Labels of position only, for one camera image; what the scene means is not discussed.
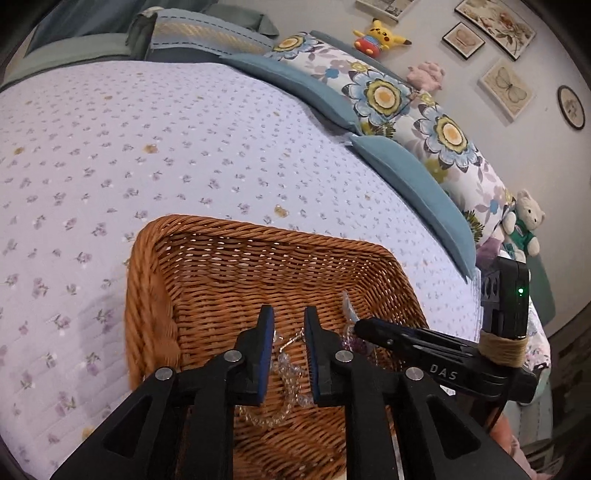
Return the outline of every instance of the picture frame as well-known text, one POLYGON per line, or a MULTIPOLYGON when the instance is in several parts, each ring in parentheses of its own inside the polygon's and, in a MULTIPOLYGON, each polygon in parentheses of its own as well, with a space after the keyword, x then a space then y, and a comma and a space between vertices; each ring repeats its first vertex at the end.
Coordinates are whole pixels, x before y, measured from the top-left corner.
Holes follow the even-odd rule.
POLYGON ((357 4, 369 8, 398 22, 418 0, 355 0, 357 4))
POLYGON ((585 127, 585 110, 579 96, 573 89, 566 85, 558 87, 558 106, 564 119, 575 130, 585 127))
POLYGON ((464 60, 474 55, 484 44, 484 39, 464 22, 459 22, 441 38, 464 60))
POLYGON ((501 0, 462 0, 455 11, 492 38, 513 60, 521 57, 535 37, 535 30, 501 0))
POLYGON ((479 80, 480 86, 493 97, 511 121, 533 100, 533 90, 514 72, 505 59, 498 60, 479 80))

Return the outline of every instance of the pink plush toy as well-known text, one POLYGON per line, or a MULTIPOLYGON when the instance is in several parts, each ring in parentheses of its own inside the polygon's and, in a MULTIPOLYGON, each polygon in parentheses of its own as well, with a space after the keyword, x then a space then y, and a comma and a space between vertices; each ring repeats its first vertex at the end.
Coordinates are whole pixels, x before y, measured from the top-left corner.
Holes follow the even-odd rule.
POLYGON ((441 83, 445 71, 435 62, 426 61, 417 67, 409 67, 407 81, 417 90, 426 90, 429 93, 441 90, 441 83))

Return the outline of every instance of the wall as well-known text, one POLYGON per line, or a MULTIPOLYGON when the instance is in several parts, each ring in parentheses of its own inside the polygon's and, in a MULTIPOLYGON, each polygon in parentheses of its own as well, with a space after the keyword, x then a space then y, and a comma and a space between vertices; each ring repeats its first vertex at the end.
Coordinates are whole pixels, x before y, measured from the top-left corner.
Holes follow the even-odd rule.
MULTIPOLYGON (((546 212, 538 231, 554 299, 556 317, 546 326, 550 335, 591 300, 591 92, 558 39, 541 19, 518 0, 506 0, 537 31, 536 38, 514 63, 515 71, 536 98, 510 123, 477 85, 500 57, 509 58, 488 39, 464 61, 441 42, 460 17, 459 0, 416 0, 395 27, 411 47, 387 52, 382 61, 405 76, 409 65, 436 61, 447 72, 444 89, 436 95, 470 136, 513 192, 527 188, 546 212), (587 126, 578 132, 564 121, 556 90, 569 85, 578 93, 587 126)), ((371 15, 354 0, 221 0, 268 14, 282 36, 320 30, 351 42, 352 30, 367 27, 371 15)))

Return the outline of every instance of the twine wrapping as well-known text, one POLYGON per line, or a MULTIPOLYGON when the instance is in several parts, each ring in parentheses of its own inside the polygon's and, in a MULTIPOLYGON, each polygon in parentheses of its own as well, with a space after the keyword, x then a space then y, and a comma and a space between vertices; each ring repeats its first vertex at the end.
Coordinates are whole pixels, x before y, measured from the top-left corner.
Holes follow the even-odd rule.
POLYGON ((521 368, 525 362, 526 347, 527 337, 520 340, 511 340, 484 330, 480 331, 478 351, 494 364, 521 368))

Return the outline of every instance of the woven rattan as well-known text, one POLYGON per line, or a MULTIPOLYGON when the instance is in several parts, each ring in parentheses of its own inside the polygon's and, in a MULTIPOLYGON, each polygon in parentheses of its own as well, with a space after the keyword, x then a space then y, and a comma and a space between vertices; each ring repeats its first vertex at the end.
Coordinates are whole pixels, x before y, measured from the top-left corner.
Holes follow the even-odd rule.
MULTIPOLYGON (((402 268, 379 245, 197 216, 157 219, 139 233, 129 261, 131 386, 160 366, 199 367, 233 347, 264 303, 273 306, 275 328, 286 339, 303 326, 307 305, 317 307, 324 328, 341 333, 345 290, 360 318, 427 326, 402 268)), ((308 392, 305 346, 287 352, 306 370, 302 392, 308 392)), ((272 415, 282 395, 280 379, 271 375, 258 413, 272 415)), ((285 425, 266 432, 236 417, 236 479, 331 479, 345 460, 340 408, 296 407, 285 425)))

